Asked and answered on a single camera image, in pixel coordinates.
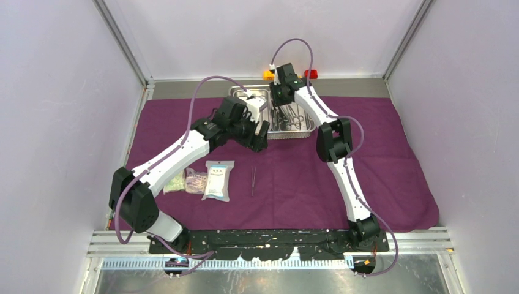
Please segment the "purple cloth wrap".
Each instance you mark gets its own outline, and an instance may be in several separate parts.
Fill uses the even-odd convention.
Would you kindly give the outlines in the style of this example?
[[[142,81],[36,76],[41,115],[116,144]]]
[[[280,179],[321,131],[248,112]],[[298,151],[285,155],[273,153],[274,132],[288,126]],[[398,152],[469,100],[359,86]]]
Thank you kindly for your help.
[[[184,133],[188,117],[209,116],[221,98],[151,100],[141,112],[127,161],[135,168],[169,147]],[[408,144],[400,117],[388,98],[325,97],[339,115],[352,116],[353,140],[360,146],[353,165],[370,207],[395,231],[438,225],[439,209],[420,163]],[[316,135],[269,140],[255,153],[235,141],[217,148],[192,168],[206,170],[209,160],[231,160],[229,202],[185,192],[160,194],[157,206],[191,230],[342,229],[345,204],[334,176],[316,153]],[[251,166],[256,167],[251,196]]]

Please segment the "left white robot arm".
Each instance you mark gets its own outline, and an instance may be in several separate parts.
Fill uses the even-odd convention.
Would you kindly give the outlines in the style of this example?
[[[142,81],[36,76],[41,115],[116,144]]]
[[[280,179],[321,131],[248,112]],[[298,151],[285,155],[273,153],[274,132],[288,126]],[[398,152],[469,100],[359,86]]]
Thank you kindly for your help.
[[[124,220],[136,233],[161,237],[172,253],[183,252],[188,244],[182,233],[184,227],[159,210],[155,197],[183,169],[228,140],[254,152],[266,149],[270,123],[262,119],[261,113],[267,105],[262,96],[228,96],[212,116],[191,123],[178,141],[153,159],[132,170],[117,169],[108,202],[114,223]]]

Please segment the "white sterile pouch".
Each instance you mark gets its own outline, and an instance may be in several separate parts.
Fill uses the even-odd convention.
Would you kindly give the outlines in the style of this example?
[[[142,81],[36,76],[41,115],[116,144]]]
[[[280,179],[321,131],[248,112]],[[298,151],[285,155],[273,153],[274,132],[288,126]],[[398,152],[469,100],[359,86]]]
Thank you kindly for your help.
[[[202,200],[229,202],[228,186],[234,161],[207,161],[207,183]]]

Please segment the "green packet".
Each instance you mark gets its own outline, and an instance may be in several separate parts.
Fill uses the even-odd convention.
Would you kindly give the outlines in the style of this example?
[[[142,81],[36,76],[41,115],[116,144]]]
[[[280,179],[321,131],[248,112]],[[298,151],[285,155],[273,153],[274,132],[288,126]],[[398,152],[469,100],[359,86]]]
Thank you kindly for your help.
[[[185,173],[180,172],[172,178],[163,188],[163,193],[185,191]]]

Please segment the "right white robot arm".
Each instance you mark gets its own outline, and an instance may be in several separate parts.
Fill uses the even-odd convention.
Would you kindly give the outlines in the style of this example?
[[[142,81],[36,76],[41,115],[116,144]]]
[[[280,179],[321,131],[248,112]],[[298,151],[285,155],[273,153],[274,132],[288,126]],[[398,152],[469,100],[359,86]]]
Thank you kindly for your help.
[[[269,65],[274,74],[269,83],[273,104],[278,107],[295,103],[313,120],[317,133],[316,152],[330,168],[342,195],[348,218],[348,241],[357,251],[366,251],[379,236],[378,218],[367,204],[353,165],[351,123],[357,120],[334,113],[317,95],[306,78],[300,78],[293,65]]]

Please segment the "pink clear packet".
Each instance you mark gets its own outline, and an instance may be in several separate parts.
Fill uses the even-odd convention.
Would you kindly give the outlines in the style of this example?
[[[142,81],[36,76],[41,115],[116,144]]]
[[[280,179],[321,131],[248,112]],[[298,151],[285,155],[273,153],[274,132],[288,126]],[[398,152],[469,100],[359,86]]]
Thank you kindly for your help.
[[[204,194],[207,184],[207,173],[192,168],[185,169],[185,191],[189,194]]]

